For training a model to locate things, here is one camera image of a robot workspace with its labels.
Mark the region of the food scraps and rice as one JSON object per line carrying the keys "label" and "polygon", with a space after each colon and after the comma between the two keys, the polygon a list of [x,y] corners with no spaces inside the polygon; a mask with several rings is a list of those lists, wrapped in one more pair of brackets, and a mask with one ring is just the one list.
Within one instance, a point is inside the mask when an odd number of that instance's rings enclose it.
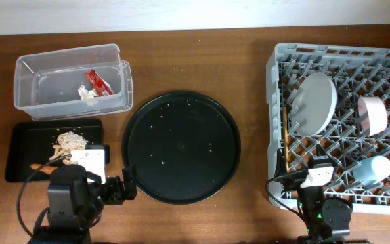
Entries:
{"label": "food scraps and rice", "polygon": [[88,141],[82,135],[72,131],[60,134],[57,137],[56,144],[53,145],[54,154],[49,160],[69,155],[74,150],[84,150]]}

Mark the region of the orange carrot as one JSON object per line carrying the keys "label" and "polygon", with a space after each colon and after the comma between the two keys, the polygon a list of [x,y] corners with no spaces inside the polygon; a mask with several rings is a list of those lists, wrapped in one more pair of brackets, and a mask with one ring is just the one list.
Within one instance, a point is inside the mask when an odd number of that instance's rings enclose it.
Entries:
{"label": "orange carrot", "polygon": [[40,164],[31,164],[30,168],[33,170],[39,169],[40,172],[48,175],[50,175],[54,170],[57,169],[57,167],[55,166],[43,166]]}

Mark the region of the light blue cup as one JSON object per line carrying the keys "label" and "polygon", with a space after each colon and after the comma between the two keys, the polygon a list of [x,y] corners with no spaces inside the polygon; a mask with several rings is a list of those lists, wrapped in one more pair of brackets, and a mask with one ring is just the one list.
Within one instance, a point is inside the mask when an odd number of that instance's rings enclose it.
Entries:
{"label": "light blue cup", "polygon": [[384,156],[362,159],[358,164],[352,174],[364,186],[379,183],[390,175],[390,160]]}

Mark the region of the light grey plate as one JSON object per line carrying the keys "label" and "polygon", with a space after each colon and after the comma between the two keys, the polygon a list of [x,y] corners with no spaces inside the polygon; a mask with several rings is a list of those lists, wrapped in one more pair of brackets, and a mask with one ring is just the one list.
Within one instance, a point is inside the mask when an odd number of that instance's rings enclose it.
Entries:
{"label": "light grey plate", "polygon": [[331,78],[321,72],[313,73],[300,84],[292,101],[296,112],[288,116],[292,124],[299,124],[298,134],[314,136],[326,129],[336,105],[337,90]]}

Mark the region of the white tissue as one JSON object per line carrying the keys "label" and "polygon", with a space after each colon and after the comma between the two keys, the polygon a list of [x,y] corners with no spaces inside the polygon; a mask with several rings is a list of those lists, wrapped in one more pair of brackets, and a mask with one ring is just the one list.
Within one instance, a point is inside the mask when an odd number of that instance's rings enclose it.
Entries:
{"label": "white tissue", "polygon": [[94,89],[87,90],[84,85],[81,85],[77,91],[81,100],[83,100],[88,106],[95,106],[98,103],[96,99],[98,97],[98,93]]}

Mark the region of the pink bowl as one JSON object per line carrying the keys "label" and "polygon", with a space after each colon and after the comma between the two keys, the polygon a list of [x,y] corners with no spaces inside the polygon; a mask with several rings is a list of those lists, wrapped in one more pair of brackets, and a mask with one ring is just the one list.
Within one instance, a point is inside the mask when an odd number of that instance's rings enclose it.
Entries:
{"label": "pink bowl", "polygon": [[366,136],[373,136],[386,130],[387,109],[379,97],[360,96],[357,101],[358,121]]}

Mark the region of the red wrapper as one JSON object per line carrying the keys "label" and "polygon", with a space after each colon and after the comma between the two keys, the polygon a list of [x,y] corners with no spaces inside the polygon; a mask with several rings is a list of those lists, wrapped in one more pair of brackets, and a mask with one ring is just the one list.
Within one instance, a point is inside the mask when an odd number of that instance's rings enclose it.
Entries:
{"label": "red wrapper", "polygon": [[111,86],[105,82],[105,80],[103,80],[95,70],[85,73],[85,77],[88,82],[90,82],[98,96],[109,96],[114,94]]}

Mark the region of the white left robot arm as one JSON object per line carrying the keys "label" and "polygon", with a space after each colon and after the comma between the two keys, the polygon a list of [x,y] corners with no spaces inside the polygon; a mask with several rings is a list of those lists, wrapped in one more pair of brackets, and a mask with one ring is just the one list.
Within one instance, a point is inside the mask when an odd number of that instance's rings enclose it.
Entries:
{"label": "white left robot arm", "polygon": [[37,217],[33,230],[22,220],[20,199],[27,181],[16,200],[16,215],[30,243],[90,243],[90,229],[100,221],[105,205],[122,205],[137,196],[135,171],[122,170],[123,178],[107,177],[86,171],[80,165],[59,167],[50,175],[47,189],[49,206]]}

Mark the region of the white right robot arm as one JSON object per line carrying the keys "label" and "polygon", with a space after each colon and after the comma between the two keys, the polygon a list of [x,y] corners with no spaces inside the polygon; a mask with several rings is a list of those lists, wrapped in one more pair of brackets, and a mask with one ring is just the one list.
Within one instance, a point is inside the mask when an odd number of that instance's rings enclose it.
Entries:
{"label": "white right robot arm", "polygon": [[285,190],[298,194],[299,214],[307,227],[307,235],[297,243],[344,243],[350,234],[353,206],[340,197],[326,197],[323,187],[332,180],[333,168],[303,169],[277,175]]}

